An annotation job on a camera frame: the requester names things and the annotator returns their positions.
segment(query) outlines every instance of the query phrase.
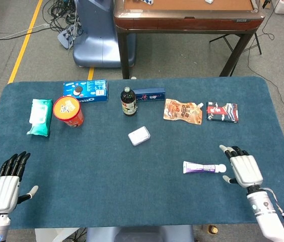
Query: table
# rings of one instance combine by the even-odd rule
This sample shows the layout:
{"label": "table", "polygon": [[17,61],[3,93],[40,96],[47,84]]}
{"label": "table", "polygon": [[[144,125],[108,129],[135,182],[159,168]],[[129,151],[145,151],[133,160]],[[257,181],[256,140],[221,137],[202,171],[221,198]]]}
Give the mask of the table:
{"label": "table", "polygon": [[[230,101],[238,124],[202,125],[163,119],[164,101],[122,112],[123,87],[165,87],[181,102]],[[0,98],[0,166],[13,153],[31,153],[20,194],[38,185],[36,196],[10,214],[11,229],[256,222],[246,190],[222,174],[183,174],[183,161],[222,163],[220,144],[253,154],[284,209],[284,137],[266,82],[257,77],[110,80],[106,102],[83,103],[85,121],[70,128],[55,117],[49,137],[26,136],[33,98],[54,101],[62,82],[21,82]],[[151,138],[134,147],[128,134],[146,126]]]}
{"label": "table", "polygon": [[249,40],[263,22],[259,0],[115,0],[114,22],[124,79],[129,79],[129,33],[236,34],[240,37],[220,76],[228,76]]}

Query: bottle cap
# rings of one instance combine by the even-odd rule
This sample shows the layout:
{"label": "bottle cap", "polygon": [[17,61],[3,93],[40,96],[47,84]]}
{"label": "bottle cap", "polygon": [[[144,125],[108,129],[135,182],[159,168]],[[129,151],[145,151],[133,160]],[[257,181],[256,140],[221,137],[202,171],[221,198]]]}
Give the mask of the bottle cap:
{"label": "bottle cap", "polygon": [[217,172],[226,172],[227,168],[224,164],[220,164],[216,166]]}
{"label": "bottle cap", "polygon": [[217,227],[211,227],[211,232],[212,233],[218,233],[218,229],[217,229]]}

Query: wet wipes package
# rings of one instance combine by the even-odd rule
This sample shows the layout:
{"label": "wet wipes package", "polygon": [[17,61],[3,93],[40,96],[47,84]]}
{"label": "wet wipes package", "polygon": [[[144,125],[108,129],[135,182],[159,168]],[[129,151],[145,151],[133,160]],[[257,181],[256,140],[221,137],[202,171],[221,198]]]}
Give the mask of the wet wipes package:
{"label": "wet wipes package", "polygon": [[79,102],[107,101],[107,81],[64,82],[63,95],[72,96]]}
{"label": "wet wipes package", "polygon": [[49,135],[52,113],[52,100],[32,99],[29,123],[32,124],[27,135]]}

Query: robotic hand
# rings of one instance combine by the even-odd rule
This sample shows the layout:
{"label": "robotic hand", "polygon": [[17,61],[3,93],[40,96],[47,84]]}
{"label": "robotic hand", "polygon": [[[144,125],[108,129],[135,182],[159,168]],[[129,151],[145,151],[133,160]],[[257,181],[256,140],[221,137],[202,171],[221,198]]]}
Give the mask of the robotic hand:
{"label": "robotic hand", "polygon": [[17,204],[32,199],[38,190],[38,186],[34,186],[30,192],[18,197],[19,185],[29,157],[30,153],[26,151],[20,155],[14,154],[0,168],[0,241],[7,239],[10,226],[9,213]]}
{"label": "robotic hand", "polygon": [[[224,180],[230,184],[239,184],[241,187],[247,189],[247,199],[263,235],[274,242],[284,242],[284,227],[265,190],[272,193],[273,191],[271,189],[260,188],[263,177],[255,158],[237,146],[225,147],[224,145],[220,145],[219,147],[229,159],[236,177],[229,178],[224,175]],[[284,218],[284,212],[278,205],[274,193],[273,195],[276,205]]]}

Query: black table leg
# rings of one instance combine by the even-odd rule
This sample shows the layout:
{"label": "black table leg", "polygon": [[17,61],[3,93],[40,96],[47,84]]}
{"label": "black table leg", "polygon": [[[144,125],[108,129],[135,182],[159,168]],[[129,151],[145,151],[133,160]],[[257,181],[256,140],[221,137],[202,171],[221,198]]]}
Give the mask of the black table leg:
{"label": "black table leg", "polygon": [[121,67],[123,79],[130,79],[130,70],[128,66],[127,34],[117,33],[118,48],[120,51]]}
{"label": "black table leg", "polygon": [[220,77],[227,77],[235,64],[237,63],[240,55],[242,54],[243,50],[245,49],[246,45],[248,44],[249,40],[252,38],[254,33],[248,34],[241,34],[240,39],[238,40],[234,51],[232,52],[231,56],[229,57],[228,61],[226,62]]}

